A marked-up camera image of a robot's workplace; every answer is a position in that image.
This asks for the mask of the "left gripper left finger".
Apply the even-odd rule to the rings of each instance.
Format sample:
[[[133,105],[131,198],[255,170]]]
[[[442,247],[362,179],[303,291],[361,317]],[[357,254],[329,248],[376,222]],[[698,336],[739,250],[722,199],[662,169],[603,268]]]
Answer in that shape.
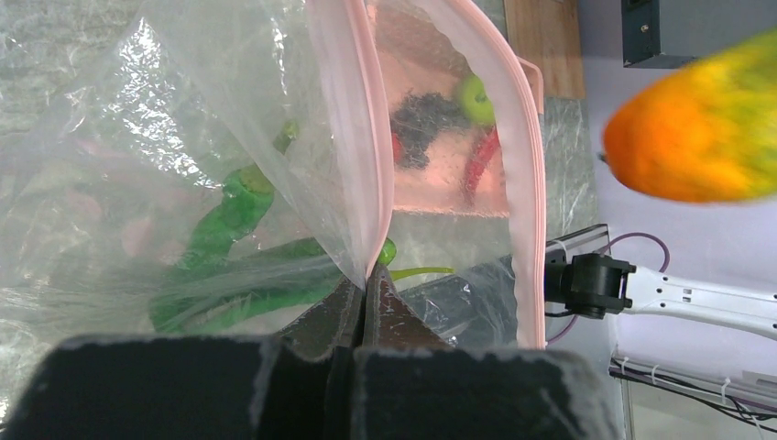
[[[39,364],[4,439],[337,439],[365,293],[271,335],[81,335]]]

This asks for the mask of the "green cucumber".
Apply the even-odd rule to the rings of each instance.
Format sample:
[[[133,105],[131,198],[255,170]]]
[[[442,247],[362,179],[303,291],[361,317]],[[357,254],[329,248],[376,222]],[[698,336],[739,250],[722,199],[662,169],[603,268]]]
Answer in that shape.
[[[293,239],[232,259],[233,239],[194,238],[169,265],[138,266],[152,296],[148,317],[164,334],[213,334],[278,309],[316,303],[339,281],[364,283],[370,248]]]

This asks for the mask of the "wooden board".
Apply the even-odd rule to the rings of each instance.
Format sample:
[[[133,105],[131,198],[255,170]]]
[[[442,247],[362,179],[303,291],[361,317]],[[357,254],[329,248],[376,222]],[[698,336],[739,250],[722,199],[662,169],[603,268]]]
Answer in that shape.
[[[539,69],[544,94],[586,98],[578,3],[517,0],[504,7],[509,45]]]

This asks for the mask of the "red chili pepper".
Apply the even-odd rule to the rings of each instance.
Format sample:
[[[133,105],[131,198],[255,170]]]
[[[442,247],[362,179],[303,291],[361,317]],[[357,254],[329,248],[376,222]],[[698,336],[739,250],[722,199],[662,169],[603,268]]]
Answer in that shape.
[[[500,150],[498,130],[492,126],[475,144],[465,164],[462,192],[466,205],[473,205],[478,185],[488,164]]]

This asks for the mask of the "pink plastic basket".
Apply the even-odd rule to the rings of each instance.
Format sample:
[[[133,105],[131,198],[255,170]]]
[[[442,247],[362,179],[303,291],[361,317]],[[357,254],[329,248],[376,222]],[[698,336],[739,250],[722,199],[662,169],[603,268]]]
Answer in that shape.
[[[444,131],[427,149],[423,170],[394,163],[395,205],[411,213],[508,218],[545,216],[540,117],[542,77],[519,58],[472,1],[370,1],[367,15],[388,98],[388,117],[408,94],[455,100],[470,74],[483,82],[496,116],[500,150],[488,164],[473,205],[462,192],[465,164],[492,126]]]

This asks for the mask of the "aluminium frame rail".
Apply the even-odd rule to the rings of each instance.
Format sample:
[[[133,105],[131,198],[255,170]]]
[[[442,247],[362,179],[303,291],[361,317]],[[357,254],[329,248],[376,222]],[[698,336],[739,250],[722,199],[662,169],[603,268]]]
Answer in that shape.
[[[753,427],[759,438],[776,433],[768,424],[776,421],[776,391],[753,387],[743,382],[705,379],[649,365],[629,357],[612,357],[608,374],[618,380],[639,383],[670,392],[721,413],[739,423]]]

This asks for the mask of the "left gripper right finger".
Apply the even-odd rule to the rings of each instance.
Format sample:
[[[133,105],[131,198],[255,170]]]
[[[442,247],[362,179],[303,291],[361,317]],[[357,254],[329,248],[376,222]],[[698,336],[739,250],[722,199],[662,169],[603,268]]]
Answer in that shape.
[[[620,439],[601,377],[562,350],[399,347],[370,313],[355,352],[357,439]]]

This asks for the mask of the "green red mango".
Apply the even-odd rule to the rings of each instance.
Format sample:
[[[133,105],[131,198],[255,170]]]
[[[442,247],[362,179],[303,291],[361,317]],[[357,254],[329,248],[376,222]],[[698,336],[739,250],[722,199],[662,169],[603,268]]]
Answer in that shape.
[[[604,125],[599,159],[623,186],[687,204],[776,194],[776,30],[650,84]]]

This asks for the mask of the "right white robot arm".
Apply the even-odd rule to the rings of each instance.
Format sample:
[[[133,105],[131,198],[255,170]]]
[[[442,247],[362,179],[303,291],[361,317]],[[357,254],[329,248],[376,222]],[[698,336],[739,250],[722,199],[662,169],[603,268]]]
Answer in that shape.
[[[683,279],[597,253],[547,261],[544,300],[588,319],[660,315],[776,339],[774,292]]]

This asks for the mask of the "green chili pepper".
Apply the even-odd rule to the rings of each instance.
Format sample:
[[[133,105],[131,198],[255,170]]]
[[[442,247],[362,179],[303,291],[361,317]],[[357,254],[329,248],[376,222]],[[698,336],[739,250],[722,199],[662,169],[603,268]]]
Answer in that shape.
[[[221,202],[198,221],[176,267],[199,270],[222,263],[233,245],[257,228],[275,193],[257,164],[231,171],[222,182]]]

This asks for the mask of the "dark grape bunch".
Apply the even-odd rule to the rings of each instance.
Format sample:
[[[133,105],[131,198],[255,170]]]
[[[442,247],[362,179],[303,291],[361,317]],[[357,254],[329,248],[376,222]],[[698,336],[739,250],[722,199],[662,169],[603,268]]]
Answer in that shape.
[[[471,123],[459,104],[434,92],[406,95],[390,115],[390,125],[402,146],[399,165],[423,170],[430,162],[427,149],[441,132],[467,130]]]

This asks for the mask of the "dark green metal box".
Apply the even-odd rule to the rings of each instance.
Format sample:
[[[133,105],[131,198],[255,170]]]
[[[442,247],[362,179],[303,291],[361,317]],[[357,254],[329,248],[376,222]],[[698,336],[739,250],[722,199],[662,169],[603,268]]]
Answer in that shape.
[[[626,68],[676,69],[776,27],[774,0],[620,3]]]

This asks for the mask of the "red tomato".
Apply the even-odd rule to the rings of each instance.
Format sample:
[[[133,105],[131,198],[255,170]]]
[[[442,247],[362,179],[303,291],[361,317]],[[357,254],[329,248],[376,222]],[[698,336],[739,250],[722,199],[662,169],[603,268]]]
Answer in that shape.
[[[394,163],[399,165],[404,158],[404,147],[399,139],[399,136],[394,132],[391,133],[391,143]]]

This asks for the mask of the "clear zip top bag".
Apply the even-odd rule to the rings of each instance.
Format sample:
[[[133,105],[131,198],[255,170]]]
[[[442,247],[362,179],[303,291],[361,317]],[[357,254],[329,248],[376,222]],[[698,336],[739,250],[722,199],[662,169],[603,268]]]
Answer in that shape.
[[[138,266],[169,265],[222,182],[276,187],[231,259],[315,237],[370,248],[368,274],[450,267],[505,304],[490,346],[545,346],[542,222],[395,205],[370,1],[1,4],[1,415],[41,360],[88,334],[266,334],[312,303],[213,334],[164,334]]]

